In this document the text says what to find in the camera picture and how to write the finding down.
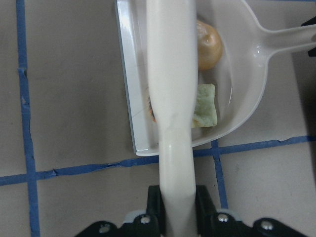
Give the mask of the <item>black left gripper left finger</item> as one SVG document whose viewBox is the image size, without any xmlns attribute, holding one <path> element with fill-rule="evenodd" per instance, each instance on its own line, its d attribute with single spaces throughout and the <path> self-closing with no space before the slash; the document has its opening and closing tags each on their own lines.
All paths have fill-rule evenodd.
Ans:
<svg viewBox="0 0 316 237">
<path fill-rule="evenodd" d="M 151 237 L 164 237 L 166 235 L 166 213 L 159 185 L 149 186 L 146 215 L 149 223 L 145 224 L 146 231 Z"/>
</svg>

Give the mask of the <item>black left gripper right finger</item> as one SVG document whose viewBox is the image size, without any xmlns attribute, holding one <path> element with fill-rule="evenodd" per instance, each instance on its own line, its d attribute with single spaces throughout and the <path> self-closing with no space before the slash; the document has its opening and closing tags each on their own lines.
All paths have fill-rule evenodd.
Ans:
<svg viewBox="0 0 316 237">
<path fill-rule="evenodd" d="M 201 237 L 215 237 L 214 215 L 215 205 L 205 185 L 196 186 L 197 232 Z"/>
</svg>

